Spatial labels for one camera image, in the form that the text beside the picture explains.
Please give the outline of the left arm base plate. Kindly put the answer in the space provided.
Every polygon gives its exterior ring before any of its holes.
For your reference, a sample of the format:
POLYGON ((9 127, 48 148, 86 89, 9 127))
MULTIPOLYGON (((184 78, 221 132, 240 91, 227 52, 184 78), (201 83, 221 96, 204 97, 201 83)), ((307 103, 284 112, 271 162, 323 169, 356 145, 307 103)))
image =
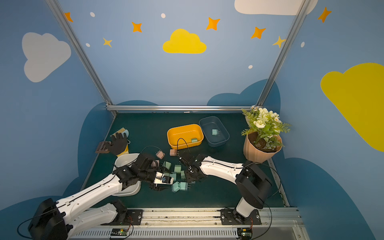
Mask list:
POLYGON ((128 226, 130 224, 139 226, 143 218, 143 212, 140 209, 120 211, 112 222, 102 224, 102 226, 128 226))

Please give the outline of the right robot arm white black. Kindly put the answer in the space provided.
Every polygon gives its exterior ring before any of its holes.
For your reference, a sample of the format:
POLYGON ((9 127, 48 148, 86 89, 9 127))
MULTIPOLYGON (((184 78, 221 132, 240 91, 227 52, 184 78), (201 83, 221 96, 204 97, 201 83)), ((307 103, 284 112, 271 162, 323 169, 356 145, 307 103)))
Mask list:
POLYGON ((254 210, 261 210, 272 188, 270 178, 251 161, 236 164, 202 154, 193 158, 188 153, 179 154, 179 161, 187 168, 188 183, 214 176, 235 184, 242 195, 234 209, 234 216, 238 219, 247 219, 254 210))

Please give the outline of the pink plug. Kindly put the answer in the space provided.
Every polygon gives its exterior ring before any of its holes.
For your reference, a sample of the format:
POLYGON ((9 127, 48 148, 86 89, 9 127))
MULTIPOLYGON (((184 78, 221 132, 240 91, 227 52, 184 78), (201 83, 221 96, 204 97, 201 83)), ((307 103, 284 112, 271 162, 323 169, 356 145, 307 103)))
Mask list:
POLYGON ((165 154, 163 151, 157 151, 156 156, 157 156, 157 158, 162 160, 165 157, 165 154))
POLYGON ((170 156, 175 157, 178 155, 178 151, 176 149, 170 149, 170 156))
POLYGON ((151 163, 152 168, 158 168, 160 166, 159 160, 153 160, 151 163))

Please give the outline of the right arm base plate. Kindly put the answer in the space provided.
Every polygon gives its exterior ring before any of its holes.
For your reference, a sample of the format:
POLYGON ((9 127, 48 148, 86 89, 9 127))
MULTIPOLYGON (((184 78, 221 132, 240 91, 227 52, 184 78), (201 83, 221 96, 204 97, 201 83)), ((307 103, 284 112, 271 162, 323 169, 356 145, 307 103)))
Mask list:
POLYGON ((220 210, 220 220, 222 225, 261 225, 259 211, 254 209, 248 217, 237 213, 235 209, 224 208, 220 210))

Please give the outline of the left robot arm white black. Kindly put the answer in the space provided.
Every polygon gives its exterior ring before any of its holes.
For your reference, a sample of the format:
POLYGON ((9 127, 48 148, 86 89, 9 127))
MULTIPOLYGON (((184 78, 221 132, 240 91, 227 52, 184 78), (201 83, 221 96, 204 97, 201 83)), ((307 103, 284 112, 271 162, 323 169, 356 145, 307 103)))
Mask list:
POLYGON ((110 196, 135 195, 142 182, 162 191, 174 183, 174 178, 165 174, 159 162, 148 154, 121 155, 112 173, 101 181, 67 198, 40 203, 28 231, 34 240, 68 240, 97 225, 130 225, 132 217, 119 200, 97 209, 90 208, 110 196))

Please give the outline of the blue plug isolated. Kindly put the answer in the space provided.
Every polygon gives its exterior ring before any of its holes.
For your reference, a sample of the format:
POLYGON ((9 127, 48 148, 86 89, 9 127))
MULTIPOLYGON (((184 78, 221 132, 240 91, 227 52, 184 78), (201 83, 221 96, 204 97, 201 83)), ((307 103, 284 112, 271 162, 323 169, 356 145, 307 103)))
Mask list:
POLYGON ((212 135, 213 136, 219 136, 221 134, 219 129, 212 129, 212 135))

